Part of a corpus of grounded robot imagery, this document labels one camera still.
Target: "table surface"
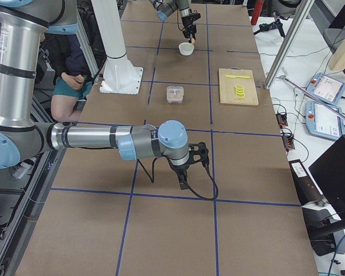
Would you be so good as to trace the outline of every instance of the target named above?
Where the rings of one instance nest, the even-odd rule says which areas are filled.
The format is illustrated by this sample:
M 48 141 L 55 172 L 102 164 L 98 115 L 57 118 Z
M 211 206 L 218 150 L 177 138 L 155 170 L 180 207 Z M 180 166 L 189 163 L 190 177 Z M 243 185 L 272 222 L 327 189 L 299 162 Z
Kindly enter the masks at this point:
M 181 121 L 190 143 L 208 145 L 218 199 L 181 191 L 165 160 L 151 184 L 117 151 L 69 149 L 16 275 L 317 275 L 246 8 L 192 9 L 202 18 L 186 57 L 176 15 L 161 23 L 149 3 L 128 2 L 122 28 L 129 60 L 144 67 L 140 92 L 94 87 L 80 125 Z M 220 104 L 217 72 L 231 67 L 253 70 L 259 106 Z M 184 87 L 181 104 L 167 103 L 169 85 Z M 202 166 L 188 174 L 213 194 Z
M 253 26 L 253 31 L 255 32 L 259 29 L 259 24 L 269 24 L 273 21 L 273 18 L 260 17 L 258 24 Z M 283 28 L 286 33 L 292 23 L 292 20 L 282 20 L 281 22 L 283 23 Z M 271 32 L 257 34 L 255 36 L 255 40 L 261 56 L 263 69 L 265 72 L 269 72 L 275 58 L 274 55 L 278 52 L 283 39 L 277 30 L 273 30 Z M 278 76 L 287 73 L 287 77 L 301 87 L 306 87 L 311 81 L 312 76 L 314 76 L 314 74 L 317 72 L 332 74 L 331 76 L 333 78 L 345 82 L 345 75 L 343 72 L 331 71 L 327 67 L 327 62 L 329 61 L 332 53 L 330 53 L 330 50 L 327 47 L 327 44 L 324 41 L 321 33 L 317 29 L 316 24 L 310 19 L 304 21 L 287 55 L 288 57 L 285 59 L 282 66 L 285 71 L 281 70 L 278 73 Z M 303 98 L 302 92 L 296 90 L 296 93 L 294 93 L 293 88 L 282 80 L 276 80 L 272 85 L 270 92 L 274 104 L 283 105 L 287 112 L 297 114 L 296 110 L 298 110 L 301 112 L 301 114 L 305 114 L 305 106 L 310 99 L 307 97 Z M 344 99 L 339 101 L 338 106 L 340 106 L 343 113 L 345 113 Z M 297 120 L 295 115 L 289 115 L 287 117 L 287 121 L 289 123 L 289 129 L 295 133 L 295 138 L 302 142 L 309 151 L 309 157 L 306 158 L 306 149 L 298 142 L 295 142 L 296 150 L 290 151 L 287 158 L 288 160 L 306 159 L 304 166 L 308 169 L 308 167 L 334 142 L 321 137 L 311 136 L 308 133 L 305 125 L 300 123 L 304 122 L 304 119 L 302 118 Z M 312 209 L 319 209 L 314 205 L 310 205 L 308 207 Z M 336 213 L 331 206 L 327 206 L 326 208 L 330 211 L 330 214 Z M 314 256 L 318 270 L 321 272 L 328 272 L 332 254 L 328 254 L 323 257 L 319 257 L 316 254 L 314 254 Z M 345 270 L 345 254 L 337 255 L 336 259 L 341 261 L 341 264 L 334 264 L 332 272 L 340 274 L 340 270 Z

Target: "white bowl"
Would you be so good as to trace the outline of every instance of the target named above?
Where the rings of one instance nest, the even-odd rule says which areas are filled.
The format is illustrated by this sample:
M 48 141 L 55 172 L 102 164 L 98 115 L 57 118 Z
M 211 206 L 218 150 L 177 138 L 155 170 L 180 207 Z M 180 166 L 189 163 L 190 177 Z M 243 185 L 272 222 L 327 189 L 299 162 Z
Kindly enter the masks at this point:
M 194 44 L 183 42 L 179 44 L 179 51 L 183 56 L 190 56 L 193 53 Z

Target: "brown table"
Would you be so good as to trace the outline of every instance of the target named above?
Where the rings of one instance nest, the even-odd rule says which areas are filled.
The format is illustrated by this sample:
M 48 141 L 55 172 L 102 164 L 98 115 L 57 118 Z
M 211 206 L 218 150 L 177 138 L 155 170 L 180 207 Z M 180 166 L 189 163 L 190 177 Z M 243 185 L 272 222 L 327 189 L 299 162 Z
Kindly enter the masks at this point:
M 185 57 L 176 15 L 161 23 L 149 3 L 128 2 L 122 27 L 129 60 L 144 67 L 140 92 L 94 87 L 81 124 L 181 121 L 190 143 L 208 145 L 218 200 L 181 191 L 165 160 L 151 184 L 117 151 L 69 149 L 16 275 L 318 275 L 246 9 L 192 9 L 202 18 Z M 259 106 L 220 104 L 217 72 L 230 67 L 253 70 Z M 182 104 L 167 103 L 169 85 L 184 87 Z M 212 196 L 201 165 L 188 173 Z

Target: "teal shorts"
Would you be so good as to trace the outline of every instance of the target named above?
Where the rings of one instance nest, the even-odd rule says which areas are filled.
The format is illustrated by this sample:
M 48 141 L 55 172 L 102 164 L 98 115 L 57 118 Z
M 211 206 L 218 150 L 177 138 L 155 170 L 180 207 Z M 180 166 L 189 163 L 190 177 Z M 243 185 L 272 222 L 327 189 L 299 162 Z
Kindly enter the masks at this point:
M 83 99 L 85 96 L 90 94 L 92 89 L 92 82 L 84 82 L 83 87 L 79 90 L 71 88 L 62 78 L 57 78 L 55 83 L 55 89 L 53 95 L 63 95 L 75 97 L 77 99 Z

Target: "white table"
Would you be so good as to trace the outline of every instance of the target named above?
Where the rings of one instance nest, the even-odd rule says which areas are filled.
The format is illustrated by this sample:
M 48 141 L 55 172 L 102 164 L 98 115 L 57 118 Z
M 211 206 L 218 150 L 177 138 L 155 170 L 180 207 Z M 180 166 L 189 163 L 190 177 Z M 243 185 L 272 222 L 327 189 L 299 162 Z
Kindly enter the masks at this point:
M 258 19 L 257 25 L 253 26 L 253 31 L 259 29 L 259 24 L 269 24 L 273 21 L 273 18 L 260 17 Z M 291 21 L 291 19 L 289 19 L 288 21 L 282 20 L 285 33 L 288 31 Z M 271 65 L 275 59 L 275 55 L 283 42 L 283 38 L 280 36 L 278 30 L 272 30 L 269 32 L 258 33 L 255 36 L 255 40 L 259 53 L 261 53 L 263 70 L 265 71 L 265 73 L 267 73 L 269 72 Z M 287 73 L 287 78 L 289 78 L 299 86 L 306 87 L 314 74 L 317 72 L 334 73 L 334 71 L 331 71 L 329 68 L 327 68 L 325 71 L 327 61 L 331 57 L 331 52 L 327 47 L 327 44 L 324 41 L 321 33 L 312 20 L 305 20 L 287 55 L 289 57 L 285 59 L 285 62 L 282 66 L 285 71 L 281 70 L 278 73 L 278 76 Z M 345 75 L 343 72 L 337 72 L 335 74 L 332 74 L 332 76 L 345 82 Z M 305 106 L 306 103 L 310 101 L 310 99 L 307 97 L 303 98 L 303 93 L 298 90 L 296 90 L 296 93 L 294 94 L 293 87 L 287 84 L 285 81 L 277 79 L 272 85 L 270 93 L 271 97 L 273 97 L 273 104 L 281 104 L 286 108 L 287 112 L 297 114 L 294 109 L 294 107 L 296 106 L 296 109 L 300 111 L 301 114 L 305 114 Z M 340 106 L 343 113 L 345 113 L 344 99 L 340 100 L 338 106 Z M 283 111 L 283 108 L 279 106 L 274 106 L 274 109 L 275 111 L 279 110 L 279 112 Z M 301 161 L 304 161 L 306 159 L 303 164 L 308 169 L 308 167 L 333 144 L 333 141 L 316 136 L 311 136 L 308 133 L 305 125 L 300 124 L 295 115 L 288 114 L 287 121 L 289 123 L 288 128 L 295 134 L 295 138 L 302 142 L 309 150 L 309 157 L 306 159 L 306 149 L 300 143 L 295 141 L 296 149 L 290 151 L 287 158 L 288 160 L 300 159 Z M 300 121 L 304 122 L 305 119 L 300 117 Z M 331 206 L 327 206 L 327 209 L 329 209 L 331 214 L 335 213 Z M 332 255 L 333 254 L 328 254 L 319 257 L 314 254 L 319 272 L 328 272 Z M 345 255 L 337 254 L 336 259 L 339 260 L 341 264 L 333 264 L 331 272 L 340 274 L 340 270 L 345 270 Z

